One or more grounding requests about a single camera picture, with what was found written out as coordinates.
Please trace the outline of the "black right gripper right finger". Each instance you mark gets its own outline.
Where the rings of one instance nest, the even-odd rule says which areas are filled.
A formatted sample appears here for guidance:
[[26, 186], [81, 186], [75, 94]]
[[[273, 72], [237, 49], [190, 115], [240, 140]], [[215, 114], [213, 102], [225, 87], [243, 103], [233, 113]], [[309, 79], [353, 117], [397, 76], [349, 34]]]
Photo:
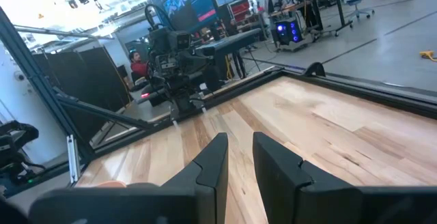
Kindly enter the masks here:
[[353, 224], [362, 193], [262, 132], [253, 133], [257, 184], [269, 223]]

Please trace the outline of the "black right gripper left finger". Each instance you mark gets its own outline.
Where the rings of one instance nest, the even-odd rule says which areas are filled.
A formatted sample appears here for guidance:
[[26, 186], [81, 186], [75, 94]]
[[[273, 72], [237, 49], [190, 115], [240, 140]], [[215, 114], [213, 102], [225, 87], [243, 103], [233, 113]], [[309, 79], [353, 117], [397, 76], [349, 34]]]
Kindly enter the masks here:
[[224, 223], [228, 187], [228, 138], [218, 133], [162, 187], [175, 193], [160, 223]]

